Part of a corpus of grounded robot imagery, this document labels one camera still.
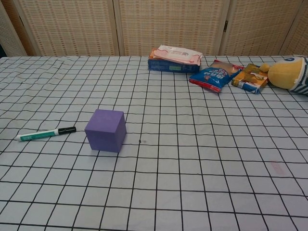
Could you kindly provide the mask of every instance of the chip bag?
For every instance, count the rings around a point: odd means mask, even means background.
[[[189,78],[191,83],[220,92],[244,67],[215,60],[211,66]]]

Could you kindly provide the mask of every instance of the purple cube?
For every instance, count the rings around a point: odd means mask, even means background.
[[[91,149],[118,153],[126,135],[124,113],[96,109],[85,132]]]

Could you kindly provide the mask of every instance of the woven panel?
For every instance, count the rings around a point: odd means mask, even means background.
[[[277,55],[302,0],[237,0],[224,55]]]
[[[13,24],[15,31],[27,53],[27,55],[36,55],[34,48],[31,44],[28,34],[26,33],[25,27],[19,18],[19,14],[14,6],[13,0],[1,0],[6,13],[8,14],[11,23]]]
[[[213,54],[223,2],[120,0],[125,55],[148,55],[161,44]]]
[[[26,52],[0,2],[0,44],[7,56],[23,56]]]
[[[43,55],[118,54],[107,0],[19,2]]]
[[[308,1],[304,4],[295,30],[283,54],[302,54],[308,56]]]

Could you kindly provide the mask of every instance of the yellow plush toy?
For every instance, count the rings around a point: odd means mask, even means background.
[[[308,58],[288,58],[271,67],[263,64],[259,69],[268,72],[269,81],[276,87],[308,94]]]

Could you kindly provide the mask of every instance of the black marker cap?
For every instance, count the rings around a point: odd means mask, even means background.
[[[58,129],[59,135],[67,134],[67,133],[72,133],[72,132],[76,132],[76,127],[59,128]]]

